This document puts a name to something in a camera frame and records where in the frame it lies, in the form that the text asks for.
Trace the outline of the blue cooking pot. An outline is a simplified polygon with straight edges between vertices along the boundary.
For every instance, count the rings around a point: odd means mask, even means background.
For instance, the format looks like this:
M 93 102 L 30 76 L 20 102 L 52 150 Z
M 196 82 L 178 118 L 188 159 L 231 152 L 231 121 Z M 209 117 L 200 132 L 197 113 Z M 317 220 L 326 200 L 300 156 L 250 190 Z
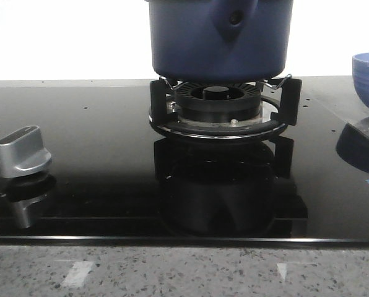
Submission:
M 293 1 L 149 1 L 152 67 L 184 82 L 254 82 L 285 68 Z

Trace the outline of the silver stove control knob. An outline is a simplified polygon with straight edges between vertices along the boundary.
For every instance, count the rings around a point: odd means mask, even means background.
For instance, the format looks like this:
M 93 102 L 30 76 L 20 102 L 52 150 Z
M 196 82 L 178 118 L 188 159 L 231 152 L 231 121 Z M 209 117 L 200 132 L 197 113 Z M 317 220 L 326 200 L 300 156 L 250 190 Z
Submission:
M 52 154 L 39 126 L 22 127 L 0 139 L 0 177 L 18 178 L 45 170 Z

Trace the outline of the black pot support grate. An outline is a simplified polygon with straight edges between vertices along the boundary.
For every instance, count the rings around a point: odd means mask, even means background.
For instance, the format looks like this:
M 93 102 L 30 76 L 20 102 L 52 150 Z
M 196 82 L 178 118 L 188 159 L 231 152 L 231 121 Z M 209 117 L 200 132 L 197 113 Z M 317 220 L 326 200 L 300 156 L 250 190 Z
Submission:
M 256 117 L 212 123 L 181 117 L 180 107 L 175 102 L 175 91 L 170 92 L 163 81 L 154 80 L 150 83 L 149 121 L 156 132 L 167 137 L 215 141 L 269 137 L 296 125 L 301 87 L 301 80 L 294 78 L 277 90 L 264 86 L 260 112 Z

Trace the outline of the black glass stove top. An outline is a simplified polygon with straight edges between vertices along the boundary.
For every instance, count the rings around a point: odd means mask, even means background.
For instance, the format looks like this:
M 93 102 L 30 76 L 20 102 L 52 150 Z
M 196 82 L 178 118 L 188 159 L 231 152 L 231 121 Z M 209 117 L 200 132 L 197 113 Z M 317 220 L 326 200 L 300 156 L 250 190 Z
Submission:
M 0 177 L 0 244 L 369 247 L 369 111 L 352 79 L 305 77 L 278 138 L 183 143 L 149 82 L 0 82 L 0 139 L 39 126 L 52 162 Z

